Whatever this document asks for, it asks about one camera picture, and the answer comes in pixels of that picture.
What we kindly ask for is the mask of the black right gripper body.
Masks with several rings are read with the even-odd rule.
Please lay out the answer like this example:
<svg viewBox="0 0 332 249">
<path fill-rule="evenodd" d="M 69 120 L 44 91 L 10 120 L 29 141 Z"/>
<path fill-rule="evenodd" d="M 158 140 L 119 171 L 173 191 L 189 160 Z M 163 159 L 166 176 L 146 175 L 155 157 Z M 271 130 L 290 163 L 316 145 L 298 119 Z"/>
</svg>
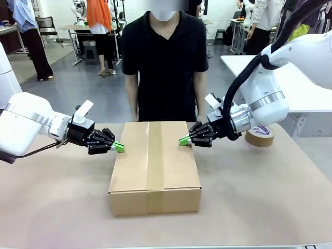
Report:
<svg viewBox="0 0 332 249">
<path fill-rule="evenodd" d="M 207 120 L 212 129 L 213 139 L 222 139 L 231 135 L 231 121 L 229 118 L 207 114 Z"/>
</svg>

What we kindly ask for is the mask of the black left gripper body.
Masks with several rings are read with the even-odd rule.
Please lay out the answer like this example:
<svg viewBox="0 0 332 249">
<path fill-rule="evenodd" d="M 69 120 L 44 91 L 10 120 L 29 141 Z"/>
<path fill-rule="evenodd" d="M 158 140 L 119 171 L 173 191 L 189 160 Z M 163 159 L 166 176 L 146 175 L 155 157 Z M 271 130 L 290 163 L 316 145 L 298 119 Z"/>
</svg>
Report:
<svg viewBox="0 0 332 249">
<path fill-rule="evenodd" d="M 69 143 L 85 146 L 86 138 L 94 131 L 95 122 L 86 120 L 84 123 L 68 123 L 67 141 Z"/>
</svg>

